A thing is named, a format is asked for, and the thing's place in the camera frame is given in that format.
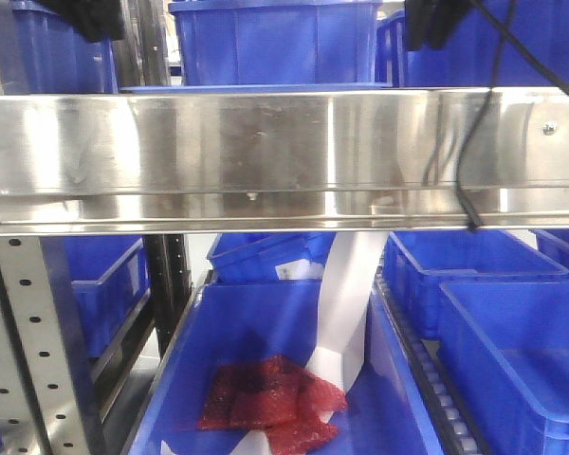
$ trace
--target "metal rack post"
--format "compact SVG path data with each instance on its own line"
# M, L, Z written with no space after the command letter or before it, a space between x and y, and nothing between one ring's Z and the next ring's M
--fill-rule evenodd
M0 238L0 270L54 455L104 440L63 239Z
M0 276L0 435L11 454L50 454L21 339Z

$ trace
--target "white paper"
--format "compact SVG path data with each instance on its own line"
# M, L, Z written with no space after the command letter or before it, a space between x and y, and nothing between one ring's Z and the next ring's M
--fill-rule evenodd
M324 269L316 349L306 368L349 391L364 363L367 305L386 231L339 232ZM330 414L323 416L328 420ZM262 431L250 431L232 455L269 455Z
M279 280L319 280L324 272L324 265L299 259L274 267Z

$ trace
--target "black cable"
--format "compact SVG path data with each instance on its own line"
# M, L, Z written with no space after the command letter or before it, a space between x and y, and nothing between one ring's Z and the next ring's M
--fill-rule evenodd
M476 6L477 0L469 0ZM508 3L508 9L505 16L505 22L501 24L497 19L495 19L502 29L508 32L510 25L512 24L512 20L514 19L514 13L516 11L516 0L510 0ZM489 89L486 92L485 99L483 100L483 104L481 105L478 113L474 117L474 121L472 122L464 141L462 142L462 146L459 151L459 155L457 158L457 165L455 166L455 195L457 196L457 200L462 206L462 209L468 216L468 229L475 230L476 228L483 225L483 220L481 216L478 214L478 211L470 201L466 190L462 185L462 169L464 167L464 162L468 155L468 145L474 139L474 135L478 130L479 126L483 122L486 111L489 108L491 103L491 98L493 97L493 88L497 85L497 81L500 75L500 67L502 66L502 57L504 55L504 48L505 48L505 41L506 37L503 33L500 33L500 38L498 40L497 46L495 48L495 55L493 57L493 66L491 67L491 76L489 78Z
M497 29L501 37L504 37L533 68L542 76L555 85L561 92L569 97L569 84L555 74L550 68L543 65L519 39L514 36L505 24L502 24L479 0L467 0L476 7L483 16Z

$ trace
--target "shelving rack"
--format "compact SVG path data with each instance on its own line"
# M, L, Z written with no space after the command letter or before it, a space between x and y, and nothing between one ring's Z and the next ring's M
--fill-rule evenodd
M484 96L0 96L6 453L115 450L101 421L151 329L164 353L190 296L182 232L464 228L454 166ZM569 226L569 99L497 89L462 180L487 228ZM95 366L55 237L89 233L143 233L153 279Z

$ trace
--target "metal shelf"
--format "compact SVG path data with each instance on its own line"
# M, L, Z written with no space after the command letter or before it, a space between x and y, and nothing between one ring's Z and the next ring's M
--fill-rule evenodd
M0 235L462 227L484 95L0 97ZM462 180L490 227L569 225L569 99L497 89Z

